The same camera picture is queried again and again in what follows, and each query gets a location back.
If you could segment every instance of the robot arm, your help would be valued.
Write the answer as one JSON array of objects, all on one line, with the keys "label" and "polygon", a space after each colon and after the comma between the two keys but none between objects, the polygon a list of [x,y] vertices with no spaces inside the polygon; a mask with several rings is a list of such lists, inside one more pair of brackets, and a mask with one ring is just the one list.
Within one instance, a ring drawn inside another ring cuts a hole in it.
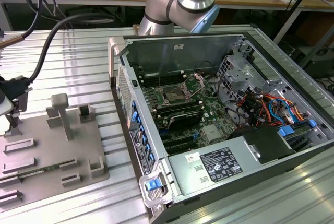
[{"label": "robot arm", "polygon": [[138,34],[171,34],[174,23],[190,33],[206,32],[218,13],[214,0],[147,0]]}]

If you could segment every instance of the black power cable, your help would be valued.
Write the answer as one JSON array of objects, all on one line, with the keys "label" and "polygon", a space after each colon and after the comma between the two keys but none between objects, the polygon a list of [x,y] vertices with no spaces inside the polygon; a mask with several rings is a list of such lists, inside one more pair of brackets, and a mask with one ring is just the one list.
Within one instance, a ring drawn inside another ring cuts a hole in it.
[{"label": "black power cable", "polygon": [[59,21],[54,26],[54,28],[51,30],[51,32],[49,33],[49,35],[48,35],[48,37],[47,37],[47,39],[44,43],[40,58],[38,60],[37,66],[36,66],[36,69],[33,72],[33,74],[31,75],[31,77],[29,78],[30,83],[33,83],[33,81],[37,78],[38,74],[40,73],[40,71],[42,69],[42,66],[43,66],[43,63],[44,63],[44,60],[45,60],[45,57],[46,57],[46,54],[47,54],[47,51],[49,49],[49,46],[50,46],[50,44],[53,40],[53,37],[58,32],[58,30],[62,26],[64,26],[65,24],[67,24],[69,22],[72,22],[72,21],[77,20],[77,19],[87,19],[87,18],[103,18],[103,19],[108,19],[108,20],[114,20],[114,17],[111,16],[111,15],[90,13],[90,14],[73,15],[73,16],[67,17],[66,19],[63,19],[63,20]]}]

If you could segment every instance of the metal frame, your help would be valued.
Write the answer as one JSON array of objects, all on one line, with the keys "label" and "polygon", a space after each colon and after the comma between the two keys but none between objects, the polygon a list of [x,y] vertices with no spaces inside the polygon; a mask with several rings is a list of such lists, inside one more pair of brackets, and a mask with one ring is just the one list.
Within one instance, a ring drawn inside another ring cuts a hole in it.
[{"label": "metal frame", "polygon": [[[26,0],[0,0],[0,5],[4,3],[25,3]],[[57,0],[58,4],[61,5],[109,5],[109,6],[145,6],[146,1],[132,1],[132,0]],[[251,5],[229,5],[229,4],[218,4],[219,8],[224,9],[249,9],[249,10],[275,10],[282,11],[285,10],[285,6],[251,6]],[[274,39],[274,42],[278,44],[292,24],[295,22],[296,18],[302,11],[320,11],[320,12],[329,12],[334,13],[334,9],[329,8],[306,8],[299,7],[297,8],[292,16],[284,24],[280,32]],[[7,17],[6,11],[0,6],[0,28],[4,27],[5,31],[11,31],[12,27],[10,21]]]}]

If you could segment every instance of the wire bundle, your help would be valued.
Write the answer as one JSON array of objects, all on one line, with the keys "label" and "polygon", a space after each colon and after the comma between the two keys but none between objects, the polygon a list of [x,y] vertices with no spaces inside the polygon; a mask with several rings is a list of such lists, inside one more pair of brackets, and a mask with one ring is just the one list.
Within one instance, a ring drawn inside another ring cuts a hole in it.
[{"label": "wire bundle", "polygon": [[254,123],[254,120],[249,120],[248,122],[252,122],[256,126],[259,124],[267,124],[273,126],[288,124],[284,121],[284,119],[282,119],[282,116],[279,116],[279,113],[285,116],[282,111],[282,106],[287,108],[288,113],[290,114],[294,122],[300,122],[304,120],[303,117],[300,115],[296,104],[283,97],[276,97],[268,93],[247,93],[240,102],[236,103],[236,105],[238,107],[243,107],[245,108],[245,110],[247,110],[247,105],[244,105],[246,101],[248,101],[248,103],[250,104],[255,104],[254,106],[252,106],[254,111],[249,117],[255,119],[256,123]]}]

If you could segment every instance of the gray fixture plate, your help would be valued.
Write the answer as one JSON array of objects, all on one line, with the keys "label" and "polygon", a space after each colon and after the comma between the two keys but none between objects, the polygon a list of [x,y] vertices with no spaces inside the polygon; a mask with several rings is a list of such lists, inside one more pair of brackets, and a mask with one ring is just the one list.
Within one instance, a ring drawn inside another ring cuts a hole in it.
[{"label": "gray fixture plate", "polygon": [[[0,137],[0,165],[4,163],[22,162],[24,160],[36,159],[36,166],[19,170],[19,172],[31,171],[37,168],[61,163],[70,159],[77,159],[78,166],[69,166],[66,170],[56,169],[24,178],[21,183],[3,186],[0,189],[0,196],[6,192],[19,190],[22,193],[21,201],[0,207],[0,212],[16,208],[28,203],[39,201],[63,192],[71,191],[109,178],[106,159],[102,147],[100,131],[96,120],[80,124],[78,110],[67,111],[70,126],[74,139],[67,140],[65,130],[62,126],[49,129],[46,120],[47,115],[24,119],[19,125],[23,135]],[[7,143],[33,138],[35,146],[27,149],[20,149],[5,154],[3,152]],[[105,173],[95,178],[91,177],[88,159],[93,168],[100,166],[99,157],[102,157]],[[78,173],[81,181],[69,183],[63,187],[61,178]],[[0,172],[0,177],[9,174]]]}]

